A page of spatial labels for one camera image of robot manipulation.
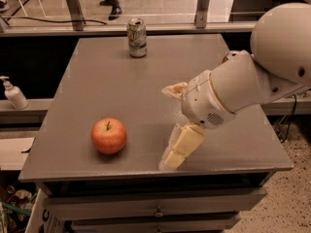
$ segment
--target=wire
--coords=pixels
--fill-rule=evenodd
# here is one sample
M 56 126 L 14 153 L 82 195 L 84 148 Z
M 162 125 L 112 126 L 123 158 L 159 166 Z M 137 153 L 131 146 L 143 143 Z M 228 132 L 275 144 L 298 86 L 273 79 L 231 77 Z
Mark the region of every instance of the wire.
M 38 20 L 43 22 L 52 22 L 52 23 L 68 23 L 68 22 L 97 22 L 101 24 L 107 24 L 107 22 L 102 20 L 96 20 L 96 19 L 74 19 L 74 20 L 50 20 L 50 19 L 40 19 L 36 17 L 2 17 L 4 19 L 8 18 L 14 18 L 14 19 L 32 19 L 32 20 Z
M 290 132 L 291 123 L 292 123 L 292 117 L 293 117 L 293 115 L 294 115 L 296 106 L 297 106 L 297 97 L 296 97 L 296 95 L 294 94 L 294 106 L 293 106 L 292 113 L 291 113 L 291 115 L 289 116 L 289 124 L 288 124 L 288 129 L 287 129 L 287 131 L 286 131 L 285 137 L 282 138 L 282 140 L 281 140 L 281 143 L 282 143 L 282 144 L 283 144 L 283 143 L 286 141 L 286 139 L 288 138 L 288 135 L 289 135 L 289 132 Z
M 2 200 L 0 200 L 0 203 L 3 205 L 4 208 L 7 208 L 7 209 L 12 210 L 14 212 L 17 212 L 17 213 L 20 213 L 20 214 L 23 214 L 23 215 L 26 215 L 26 216 L 30 216 L 31 215 L 30 212 L 28 212 L 28 211 L 26 211 L 26 210 L 24 210 L 24 209 L 22 209 L 20 207 L 8 204 L 8 203 L 6 203 L 6 202 L 4 202 Z

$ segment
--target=soap dispenser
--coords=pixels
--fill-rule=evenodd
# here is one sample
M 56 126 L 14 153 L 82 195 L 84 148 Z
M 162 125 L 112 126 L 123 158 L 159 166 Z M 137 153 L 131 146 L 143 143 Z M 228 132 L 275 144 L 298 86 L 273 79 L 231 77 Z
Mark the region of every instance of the soap dispenser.
M 7 81 L 8 78 L 9 77 L 6 76 L 0 76 L 0 80 L 3 81 L 3 85 L 6 88 L 4 92 L 5 96 L 17 110 L 26 108 L 28 106 L 26 97 L 17 86 L 13 86 L 10 82 Z

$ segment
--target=soda can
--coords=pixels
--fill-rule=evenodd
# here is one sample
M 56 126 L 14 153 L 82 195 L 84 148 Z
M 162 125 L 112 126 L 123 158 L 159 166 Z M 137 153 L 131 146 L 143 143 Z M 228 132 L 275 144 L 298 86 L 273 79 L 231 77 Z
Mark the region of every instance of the soda can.
M 133 18 L 127 24 L 129 54 L 143 57 L 147 54 L 146 25 L 143 19 Z

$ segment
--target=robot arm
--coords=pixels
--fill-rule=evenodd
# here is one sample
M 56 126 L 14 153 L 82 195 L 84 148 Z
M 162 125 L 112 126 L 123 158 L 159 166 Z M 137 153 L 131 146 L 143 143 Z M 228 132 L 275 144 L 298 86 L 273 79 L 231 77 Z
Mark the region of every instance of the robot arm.
M 173 130 L 160 169 L 176 170 L 204 141 L 205 129 L 234 120 L 240 110 L 308 90 L 310 28 L 310 5 L 276 7 L 258 21 L 252 32 L 253 54 L 242 50 L 213 71 L 204 71 L 188 83 L 166 87 L 163 93 L 181 101 L 190 123 Z

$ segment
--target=pump nozzle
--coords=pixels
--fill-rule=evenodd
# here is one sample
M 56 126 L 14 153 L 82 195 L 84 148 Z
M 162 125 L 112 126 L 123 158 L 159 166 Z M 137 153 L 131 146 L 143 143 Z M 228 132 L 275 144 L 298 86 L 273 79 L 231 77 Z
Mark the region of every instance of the pump nozzle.
M 6 89 L 10 89 L 13 87 L 12 84 L 7 81 L 7 79 L 9 78 L 10 77 L 7 77 L 7 76 L 0 76 L 0 80 L 3 81 L 3 85 L 5 86 Z
M 7 76 L 0 76 L 0 80 L 5 82 L 7 79 L 9 79 L 10 77 Z

